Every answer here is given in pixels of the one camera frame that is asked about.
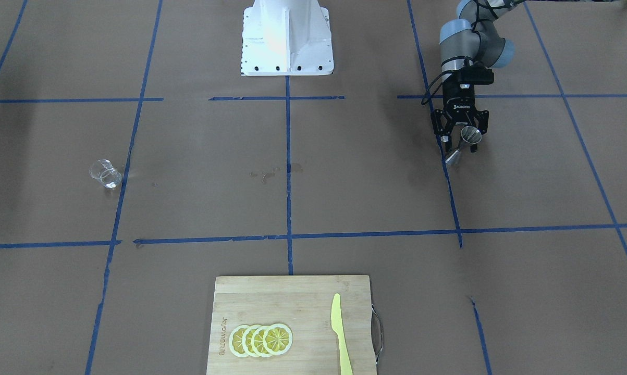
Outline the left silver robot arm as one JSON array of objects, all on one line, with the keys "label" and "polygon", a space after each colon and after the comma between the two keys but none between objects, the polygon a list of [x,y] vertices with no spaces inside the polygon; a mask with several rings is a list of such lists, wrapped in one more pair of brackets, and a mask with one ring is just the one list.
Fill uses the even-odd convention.
[{"label": "left silver robot arm", "polygon": [[433,132],[445,152],[453,147],[454,128],[471,126],[487,133],[489,112],[475,106],[475,87],[494,83],[494,69],[507,66],[515,45],[499,35],[495,21],[518,7],[520,1],[461,1],[457,17],[439,34],[442,109],[432,110]]}]

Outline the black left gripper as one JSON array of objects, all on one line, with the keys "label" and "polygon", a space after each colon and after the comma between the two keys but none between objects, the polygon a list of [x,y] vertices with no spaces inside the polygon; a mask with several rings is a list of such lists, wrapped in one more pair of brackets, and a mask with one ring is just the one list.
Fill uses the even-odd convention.
[{"label": "black left gripper", "polygon": [[470,152],[478,151],[478,144],[489,128],[489,110],[475,108],[475,86],[461,83],[456,78],[444,81],[444,109],[431,113],[433,133],[440,138],[445,152],[450,152],[454,126],[472,126],[469,132]]}]

